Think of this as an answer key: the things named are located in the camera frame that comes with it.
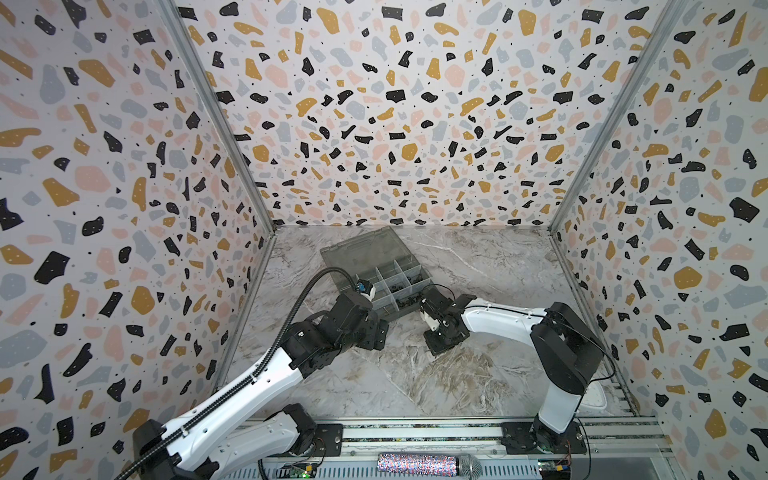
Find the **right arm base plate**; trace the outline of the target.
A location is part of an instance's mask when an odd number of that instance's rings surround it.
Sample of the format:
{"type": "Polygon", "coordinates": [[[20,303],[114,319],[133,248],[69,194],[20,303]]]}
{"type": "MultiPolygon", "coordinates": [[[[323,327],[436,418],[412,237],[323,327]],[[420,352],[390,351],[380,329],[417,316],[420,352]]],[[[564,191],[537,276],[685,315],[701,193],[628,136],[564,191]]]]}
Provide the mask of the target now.
{"type": "Polygon", "coordinates": [[[509,455],[588,452],[585,436],[575,421],[568,425],[564,433],[555,433],[536,419],[504,422],[501,424],[500,442],[509,455]]]}

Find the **clear plastic compartment organizer box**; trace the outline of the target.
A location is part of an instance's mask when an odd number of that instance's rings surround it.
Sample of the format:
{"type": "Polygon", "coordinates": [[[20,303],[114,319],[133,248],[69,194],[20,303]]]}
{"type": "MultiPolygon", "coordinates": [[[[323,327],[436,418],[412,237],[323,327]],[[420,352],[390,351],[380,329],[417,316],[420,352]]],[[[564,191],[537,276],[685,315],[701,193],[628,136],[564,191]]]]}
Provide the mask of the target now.
{"type": "Polygon", "coordinates": [[[395,321],[419,308],[431,275],[391,227],[363,233],[320,250],[328,267],[342,268],[375,287],[379,318],[395,321]]]}

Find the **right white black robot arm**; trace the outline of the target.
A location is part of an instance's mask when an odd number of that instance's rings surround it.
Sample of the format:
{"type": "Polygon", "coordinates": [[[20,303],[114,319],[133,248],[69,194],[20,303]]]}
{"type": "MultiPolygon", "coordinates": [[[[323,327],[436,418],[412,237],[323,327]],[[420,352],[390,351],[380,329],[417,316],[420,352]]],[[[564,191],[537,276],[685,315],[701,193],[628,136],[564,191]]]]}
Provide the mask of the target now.
{"type": "Polygon", "coordinates": [[[504,435],[507,450],[559,453],[576,445],[576,412],[607,353],[571,307],[555,302],[548,308],[526,309],[469,294],[452,300],[429,289],[422,294],[420,316],[429,326],[424,339],[433,356],[458,346],[472,333],[495,335],[535,350],[549,385],[531,423],[504,435]]]}

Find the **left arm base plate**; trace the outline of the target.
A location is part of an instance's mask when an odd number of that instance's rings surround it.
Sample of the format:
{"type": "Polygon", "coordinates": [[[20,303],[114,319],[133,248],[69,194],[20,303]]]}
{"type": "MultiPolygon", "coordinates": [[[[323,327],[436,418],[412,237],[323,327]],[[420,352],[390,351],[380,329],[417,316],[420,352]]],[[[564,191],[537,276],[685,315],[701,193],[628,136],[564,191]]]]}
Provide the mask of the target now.
{"type": "Polygon", "coordinates": [[[273,457],[339,457],[343,443],[344,425],[342,423],[320,423],[302,431],[294,444],[285,452],[273,454],[273,457]]]}

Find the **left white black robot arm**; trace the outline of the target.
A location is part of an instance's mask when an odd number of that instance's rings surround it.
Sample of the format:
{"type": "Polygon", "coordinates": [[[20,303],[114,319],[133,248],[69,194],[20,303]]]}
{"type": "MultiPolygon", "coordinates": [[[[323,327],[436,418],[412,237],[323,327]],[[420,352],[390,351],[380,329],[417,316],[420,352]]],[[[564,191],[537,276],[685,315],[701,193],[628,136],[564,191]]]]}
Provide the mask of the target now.
{"type": "Polygon", "coordinates": [[[189,412],[166,423],[149,420],[133,435],[128,479],[222,479],[266,457],[310,450],[316,422],[290,404],[261,423],[246,422],[265,405],[339,355],[357,347],[381,350],[389,325],[355,290],[301,322],[288,321],[277,344],[248,371],[189,412]]]}

